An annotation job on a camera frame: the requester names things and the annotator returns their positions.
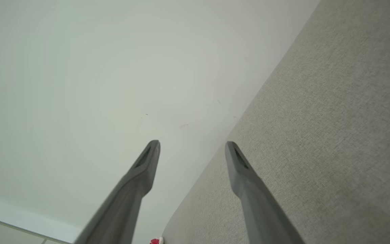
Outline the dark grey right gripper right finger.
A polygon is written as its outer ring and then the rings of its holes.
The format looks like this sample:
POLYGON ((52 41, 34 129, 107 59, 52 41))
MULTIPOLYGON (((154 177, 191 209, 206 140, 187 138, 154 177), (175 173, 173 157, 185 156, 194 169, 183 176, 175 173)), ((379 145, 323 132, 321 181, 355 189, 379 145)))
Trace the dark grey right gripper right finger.
POLYGON ((241 201, 250 243, 303 244, 297 229, 235 142, 226 142, 225 157, 232 191, 241 201))

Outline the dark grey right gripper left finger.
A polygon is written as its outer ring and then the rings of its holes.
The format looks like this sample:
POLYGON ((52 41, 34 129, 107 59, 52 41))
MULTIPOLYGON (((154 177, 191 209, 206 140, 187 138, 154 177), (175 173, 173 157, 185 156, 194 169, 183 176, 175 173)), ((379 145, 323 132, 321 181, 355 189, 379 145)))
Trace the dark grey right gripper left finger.
POLYGON ((76 244, 130 244, 142 202, 152 189, 160 142, 150 141, 99 207, 76 244))

